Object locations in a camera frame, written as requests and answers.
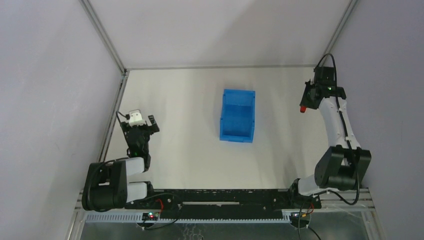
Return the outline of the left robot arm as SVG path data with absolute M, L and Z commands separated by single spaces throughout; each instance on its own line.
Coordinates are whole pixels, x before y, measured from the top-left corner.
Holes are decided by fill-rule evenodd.
M 148 183 L 129 182 L 129 176 L 149 170 L 151 135 L 160 128 L 153 115 L 143 119 L 138 111 L 119 121 L 125 142 L 126 157 L 89 165 L 81 203 L 86 211 L 107 212 L 122 209 L 127 203 L 147 197 Z

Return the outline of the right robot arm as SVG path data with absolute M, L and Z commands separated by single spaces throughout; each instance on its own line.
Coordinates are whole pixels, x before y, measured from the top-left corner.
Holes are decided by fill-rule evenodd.
M 306 200 L 323 193 L 354 190 L 354 205 L 360 194 L 361 182 L 372 159 L 355 137 L 347 112 L 346 93 L 337 85 L 336 68 L 315 67 L 312 80 L 305 83 L 300 112 L 319 110 L 325 125 L 328 149 L 317 162 L 314 173 L 298 178 L 290 186 L 292 201 Z

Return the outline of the blue plastic bin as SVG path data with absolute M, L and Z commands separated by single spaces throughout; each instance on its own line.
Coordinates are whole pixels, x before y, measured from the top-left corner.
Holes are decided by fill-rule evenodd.
M 236 143 L 252 143 L 255 132 L 256 92 L 225 89 L 219 120 L 219 139 Z

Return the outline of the left controller board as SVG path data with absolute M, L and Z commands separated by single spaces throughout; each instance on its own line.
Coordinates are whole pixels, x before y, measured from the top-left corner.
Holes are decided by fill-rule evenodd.
M 157 221 L 160 217 L 160 213 L 159 212 L 144 212 L 142 214 L 142 218 L 141 221 L 142 222 L 146 222 L 146 221 Z

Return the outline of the controller board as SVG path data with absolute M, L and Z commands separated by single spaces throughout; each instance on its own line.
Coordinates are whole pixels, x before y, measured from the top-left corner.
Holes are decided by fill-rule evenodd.
M 160 213 L 159 212 L 144 212 L 142 214 L 142 218 L 141 221 L 142 222 L 146 222 L 146 221 L 157 221 L 160 217 Z
M 289 220 L 291 222 L 294 221 L 309 221 L 311 218 L 311 214 L 310 213 L 298 213 L 298 212 L 292 212 L 289 215 Z

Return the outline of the right controller board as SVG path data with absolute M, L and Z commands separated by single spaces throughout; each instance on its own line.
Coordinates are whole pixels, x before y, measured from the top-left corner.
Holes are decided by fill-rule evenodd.
M 309 221 L 311 218 L 311 214 L 310 213 L 298 213 L 298 212 L 292 212 L 289 215 L 289 220 L 291 222 L 294 221 Z

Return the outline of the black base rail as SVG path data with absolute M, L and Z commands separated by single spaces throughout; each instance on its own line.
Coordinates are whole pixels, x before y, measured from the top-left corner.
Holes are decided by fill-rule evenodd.
M 160 210 L 164 219 L 250 219 L 322 208 L 319 197 L 308 198 L 289 189 L 155 189 L 147 196 L 127 203 L 125 209 Z

